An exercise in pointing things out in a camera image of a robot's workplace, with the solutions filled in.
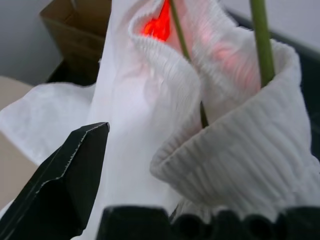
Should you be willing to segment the olive green wire hanger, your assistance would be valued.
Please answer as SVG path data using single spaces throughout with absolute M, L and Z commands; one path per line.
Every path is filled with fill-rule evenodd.
M 206 57 L 206 52 L 197 48 L 194 56 L 189 53 L 184 31 L 179 19 L 175 0 L 168 0 L 175 25 L 177 37 L 185 59 L 192 65 L 199 66 L 200 60 Z M 268 30 L 268 20 L 265 0 L 249 0 L 252 23 L 254 27 L 255 47 L 259 64 L 262 86 L 266 86 L 275 76 L 273 52 Z M 212 47 L 223 34 L 235 28 L 234 20 L 223 10 L 218 0 L 191 0 L 191 17 L 196 23 L 203 23 L 198 31 L 205 33 L 208 29 L 208 45 Z

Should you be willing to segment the brown cardboard box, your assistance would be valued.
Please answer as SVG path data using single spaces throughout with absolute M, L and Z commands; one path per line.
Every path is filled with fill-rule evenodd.
M 92 84 L 99 73 L 112 0 L 52 0 L 40 17 L 72 71 Z

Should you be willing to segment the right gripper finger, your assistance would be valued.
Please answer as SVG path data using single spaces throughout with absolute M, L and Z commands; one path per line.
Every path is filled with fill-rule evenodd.
M 110 125 L 74 130 L 35 171 L 0 219 L 0 240 L 71 240 L 88 221 Z

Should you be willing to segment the white shorts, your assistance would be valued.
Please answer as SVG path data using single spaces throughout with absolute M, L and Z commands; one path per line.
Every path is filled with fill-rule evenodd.
M 188 63 L 175 36 L 141 34 L 163 1 L 112 4 L 93 86 L 40 85 L 0 111 L 0 130 L 37 164 L 71 131 L 110 124 L 88 227 L 73 240 L 94 237 L 111 205 L 270 220 L 290 207 L 320 208 L 320 162 L 296 51 L 271 41 L 275 77 L 262 86 L 254 33 L 218 0 L 179 0 Z

